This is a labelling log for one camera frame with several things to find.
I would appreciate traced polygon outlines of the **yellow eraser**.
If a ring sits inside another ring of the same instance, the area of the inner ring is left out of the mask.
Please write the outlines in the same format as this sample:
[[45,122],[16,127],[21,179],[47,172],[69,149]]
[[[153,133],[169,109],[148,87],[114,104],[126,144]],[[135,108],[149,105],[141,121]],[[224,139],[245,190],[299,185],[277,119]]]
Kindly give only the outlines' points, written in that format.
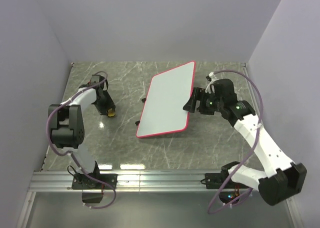
[[108,118],[114,118],[116,116],[116,111],[113,109],[113,108],[110,108],[108,111],[107,111],[107,117]]

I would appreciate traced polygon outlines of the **red-framed whiteboard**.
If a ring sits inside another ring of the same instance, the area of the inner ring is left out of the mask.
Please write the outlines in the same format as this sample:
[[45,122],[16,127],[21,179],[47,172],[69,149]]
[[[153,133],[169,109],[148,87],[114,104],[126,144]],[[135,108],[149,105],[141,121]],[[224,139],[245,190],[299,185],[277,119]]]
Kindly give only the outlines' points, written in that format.
[[192,95],[196,62],[168,69],[152,77],[142,109],[136,137],[139,139],[183,132],[189,113],[183,106]]

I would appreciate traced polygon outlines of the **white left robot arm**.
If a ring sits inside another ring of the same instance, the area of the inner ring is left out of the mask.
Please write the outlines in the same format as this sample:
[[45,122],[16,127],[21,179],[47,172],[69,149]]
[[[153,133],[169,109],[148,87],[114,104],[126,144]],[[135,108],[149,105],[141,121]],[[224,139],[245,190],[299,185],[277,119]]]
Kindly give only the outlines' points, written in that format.
[[[189,114],[183,105],[192,95],[195,72],[178,74],[173,69],[152,77],[139,122],[136,137],[139,139],[173,134],[186,130]],[[103,116],[116,111],[115,103],[108,93],[108,74],[99,71],[77,93],[60,104],[48,109],[46,134],[53,152],[70,157],[77,176],[89,189],[100,186],[102,179],[97,162],[87,153],[82,143],[85,137],[83,111],[90,105]]]

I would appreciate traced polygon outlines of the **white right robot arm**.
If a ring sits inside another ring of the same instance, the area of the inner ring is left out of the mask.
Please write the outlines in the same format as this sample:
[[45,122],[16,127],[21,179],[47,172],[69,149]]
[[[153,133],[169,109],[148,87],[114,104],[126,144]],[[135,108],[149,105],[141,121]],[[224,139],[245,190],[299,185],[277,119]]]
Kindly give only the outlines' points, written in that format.
[[306,167],[295,163],[282,151],[263,127],[260,116],[250,103],[238,99],[233,86],[215,84],[214,88],[211,92],[194,88],[183,108],[190,107],[190,112],[198,111],[202,115],[220,113],[250,145],[246,159],[256,155],[263,169],[249,168],[243,159],[222,166],[217,178],[210,173],[205,174],[201,183],[208,189],[217,188],[213,198],[233,206],[256,190],[268,205],[274,206],[299,194],[307,175]]

